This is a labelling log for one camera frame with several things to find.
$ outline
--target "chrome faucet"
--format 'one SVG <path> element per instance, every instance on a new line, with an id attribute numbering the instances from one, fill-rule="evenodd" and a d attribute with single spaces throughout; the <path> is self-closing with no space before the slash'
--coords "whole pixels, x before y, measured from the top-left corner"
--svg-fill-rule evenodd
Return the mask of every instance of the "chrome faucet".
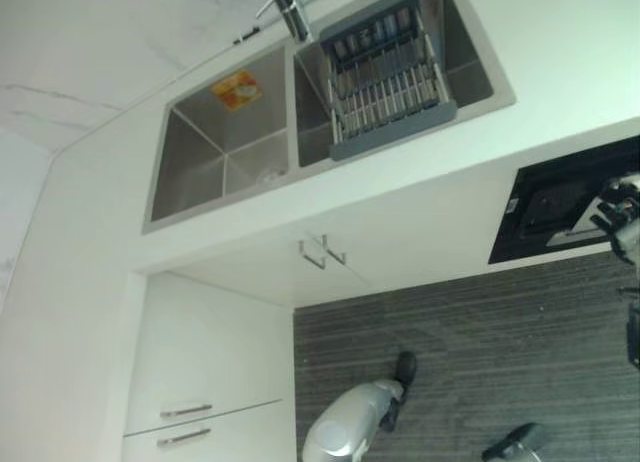
<path id="1" fill-rule="evenodd" d="M 282 14 L 291 36 L 297 42 L 306 42 L 311 36 L 311 30 L 300 0 L 267 0 L 256 14 L 256 19 L 260 18 L 274 3 Z"/>

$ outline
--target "gray carpet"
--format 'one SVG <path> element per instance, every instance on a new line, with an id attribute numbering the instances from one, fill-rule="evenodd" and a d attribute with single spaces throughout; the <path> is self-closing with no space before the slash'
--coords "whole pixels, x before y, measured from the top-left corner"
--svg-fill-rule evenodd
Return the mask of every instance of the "gray carpet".
<path id="1" fill-rule="evenodd" d="M 640 460 L 640 372 L 615 293 L 633 274 L 599 254 L 296 311 L 298 450 L 332 400 L 407 349 L 416 385 L 366 461 L 477 462 L 530 421 L 555 434 L 544 462 Z"/>

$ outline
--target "drawer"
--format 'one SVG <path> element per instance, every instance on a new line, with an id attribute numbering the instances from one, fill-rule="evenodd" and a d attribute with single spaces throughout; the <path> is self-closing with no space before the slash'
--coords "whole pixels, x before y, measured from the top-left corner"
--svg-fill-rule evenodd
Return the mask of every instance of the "drawer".
<path id="1" fill-rule="evenodd" d="M 122 462 L 295 462 L 290 404 L 262 407 L 125 436 Z"/>
<path id="2" fill-rule="evenodd" d="M 293 393 L 289 310 L 172 274 L 149 283 L 125 435 Z"/>

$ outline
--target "dish drying rack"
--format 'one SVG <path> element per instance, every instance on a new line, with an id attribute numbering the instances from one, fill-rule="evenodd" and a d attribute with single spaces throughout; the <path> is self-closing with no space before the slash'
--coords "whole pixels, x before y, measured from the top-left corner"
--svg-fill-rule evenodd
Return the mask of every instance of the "dish drying rack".
<path id="1" fill-rule="evenodd" d="M 322 42 L 340 160 L 453 119 L 452 100 L 417 0 L 391 0 L 374 17 Z"/>

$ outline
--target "black boot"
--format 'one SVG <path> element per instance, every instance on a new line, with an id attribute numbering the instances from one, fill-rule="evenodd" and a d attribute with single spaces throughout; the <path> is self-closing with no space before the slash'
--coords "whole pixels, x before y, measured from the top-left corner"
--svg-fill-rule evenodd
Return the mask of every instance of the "black boot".
<path id="1" fill-rule="evenodd" d="M 394 380 L 400 382 L 400 385 L 402 385 L 402 388 L 404 390 L 399 401 L 396 399 L 391 399 L 389 411 L 380 421 L 380 427 L 385 432 L 393 432 L 393 430 L 396 428 L 396 421 L 398 420 L 400 407 L 404 405 L 407 400 L 409 387 L 413 383 L 413 379 L 415 379 L 417 368 L 418 362 L 416 360 L 416 356 L 412 352 L 400 353 L 400 355 L 398 356 L 398 361 L 396 362 L 396 373 L 393 378 Z"/>
<path id="2" fill-rule="evenodd" d="M 509 460 L 523 451 L 534 452 L 549 441 L 549 433 L 540 424 L 525 424 L 509 433 L 504 439 L 482 453 L 482 460 Z"/>

